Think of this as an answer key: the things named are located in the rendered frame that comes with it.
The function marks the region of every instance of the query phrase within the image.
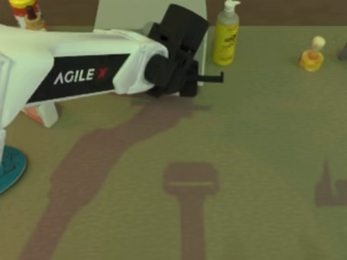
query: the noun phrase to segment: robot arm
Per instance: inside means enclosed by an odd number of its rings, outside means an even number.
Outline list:
[[[107,92],[160,97],[197,94],[194,56],[208,22],[170,5],[149,35],[125,30],[91,33],[31,31],[0,25],[1,128],[24,106]]]

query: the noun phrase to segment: small yellow bottle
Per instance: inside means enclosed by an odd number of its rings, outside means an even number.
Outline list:
[[[238,1],[226,0],[224,10],[217,16],[213,61],[219,66],[229,65],[234,60],[239,29],[239,16],[235,13],[238,4]]]
[[[315,72],[321,68],[324,56],[320,52],[325,45],[325,39],[321,36],[316,36],[312,40],[311,50],[303,52],[300,58],[300,67],[308,72]]]

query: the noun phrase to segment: red and yellow container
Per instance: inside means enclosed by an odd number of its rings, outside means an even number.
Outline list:
[[[20,28],[31,30],[47,30],[37,0],[9,0],[9,3]],[[33,10],[35,15],[37,16],[34,21],[28,19],[28,10]]]

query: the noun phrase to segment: brown wall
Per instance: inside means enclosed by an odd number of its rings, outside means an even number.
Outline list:
[[[207,0],[211,23],[214,23],[217,13],[222,10],[223,2],[224,0]],[[243,25],[347,25],[346,0],[241,2],[237,10]],[[39,4],[48,25],[88,26],[94,24],[98,0],[39,0]],[[0,23],[16,24],[8,0],[0,0]]]

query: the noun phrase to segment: bottle label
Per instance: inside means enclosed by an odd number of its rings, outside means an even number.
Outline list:
[[[225,26],[217,22],[213,54],[217,64],[228,65],[233,61],[238,28],[238,24]]]

